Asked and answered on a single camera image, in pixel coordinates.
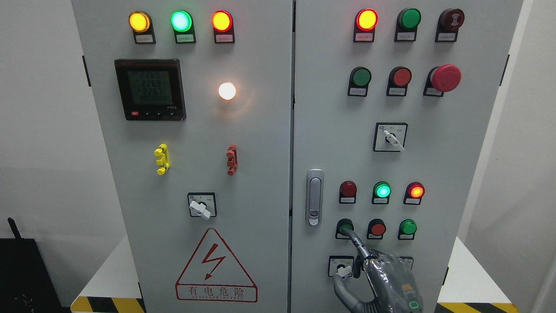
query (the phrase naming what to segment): yellow black hazard stripe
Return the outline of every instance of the yellow black hazard stripe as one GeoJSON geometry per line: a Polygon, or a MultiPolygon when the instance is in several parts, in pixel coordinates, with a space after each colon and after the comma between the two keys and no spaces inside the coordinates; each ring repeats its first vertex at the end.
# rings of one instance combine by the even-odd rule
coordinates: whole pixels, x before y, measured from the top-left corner
{"type": "Polygon", "coordinates": [[[519,313],[511,303],[438,303],[434,313],[519,313]]]}
{"type": "MultiPolygon", "coordinates": [[[[78,297],[72,312],[146,313],[143,299],[78,297]]],[[[519,313],[510,303],[438,303],[434,313],[519,313]]]]}
{"type": "Polygon", "coordinates": [[[71,305],[72,312],[95,313],[145,313],[143,299],[77,297],[71,305]]]}

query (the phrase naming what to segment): yellow terminal connector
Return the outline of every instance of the yellow terminal connector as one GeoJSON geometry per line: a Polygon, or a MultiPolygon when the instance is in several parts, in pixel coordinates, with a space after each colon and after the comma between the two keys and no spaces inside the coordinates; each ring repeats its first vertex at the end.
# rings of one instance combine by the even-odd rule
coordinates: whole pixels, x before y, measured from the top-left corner
{"type": "Polygon", "coordinates": [[[170,168],[170,158],[168,157],[168,146],[166,144],[160,144],[154,152],[156,156],[156,165],[159,168],[156,170],[158,175],[164,175],[170,168]]]}

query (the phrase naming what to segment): yellow indicator light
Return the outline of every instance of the yellow indicator light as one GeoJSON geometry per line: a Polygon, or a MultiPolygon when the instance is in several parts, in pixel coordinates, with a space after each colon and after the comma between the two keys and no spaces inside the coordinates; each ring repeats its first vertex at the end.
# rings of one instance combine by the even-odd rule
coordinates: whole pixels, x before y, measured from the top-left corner
{"type": "Polygon", "coordinates": [[[212,15],[212,26],[219,32],[227,32],[232,28],[232,15],[224,10],[218,10],[212,15]]]}
{"type": "Polygon", "coordinates": [[[147,13],[142,11],[131,12],[129,23],[131,29],[138,33],[144,33],[151,27],[151,19],[148,17],[147,13]]]}
{"type": "Polygon", "coordinates": [[[363,9],[357,14],[357,27],[362,31],[370,31],[378,22],[378,15],[372,9],[363,9]]]}
{"type": "Polygon", "coordinates": [[[218,94],[224,100],[231,100],[236,96],[236,86],[230,82],[225,82],[218,87],[218,94]]]}

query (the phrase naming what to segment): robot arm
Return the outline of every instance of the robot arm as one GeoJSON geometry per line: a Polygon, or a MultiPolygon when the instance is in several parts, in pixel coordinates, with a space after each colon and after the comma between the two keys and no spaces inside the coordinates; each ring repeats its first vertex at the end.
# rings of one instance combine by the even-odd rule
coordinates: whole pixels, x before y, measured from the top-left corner
{"type": "Polygon", "coordinates": [[[363,302],[345,286],[344,278],[334,275],[334,292],[352,313],[420,313],[423,299],[411,271],[397,256],[365,248],[350,229],[343,229],[349,236],[363,261],[363,270],[374,295],[370,302],[363,302]]]}

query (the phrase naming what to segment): green push button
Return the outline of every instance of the green push button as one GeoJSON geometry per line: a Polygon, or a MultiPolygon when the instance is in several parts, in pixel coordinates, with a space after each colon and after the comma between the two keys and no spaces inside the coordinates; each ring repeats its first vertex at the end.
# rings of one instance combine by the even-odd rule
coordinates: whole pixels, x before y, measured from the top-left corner
{"type": "Polygon", "coordinates": [[[412,235],[417,231],[417,225],[412,219],[406,219],[400,224],[402,234],[412,235]]]}
{"type": "Polygon", "coordinates": [[[342,235],[344,235],[344,236],[347,236],[348,234],[346,234],[346,233],[344,232],[344,229],[353,230],[353,225],[350,225],[350,224],[342,224],[342,225],[339,227],[340,233],[341,233],[342,235]]]}
{"type": "Polygon", "coordinates": [[[359,68],[353,73],[352,80],[358,86],[365,86],[371,81],[371,72],[364,67],[359,68]]]}
{"type": "Polygon", "coordinates": [[[398,22],[405,30],[415,28],[421,22],[421,12],[415,8],[405,9],[400,13],[398,22]]]}

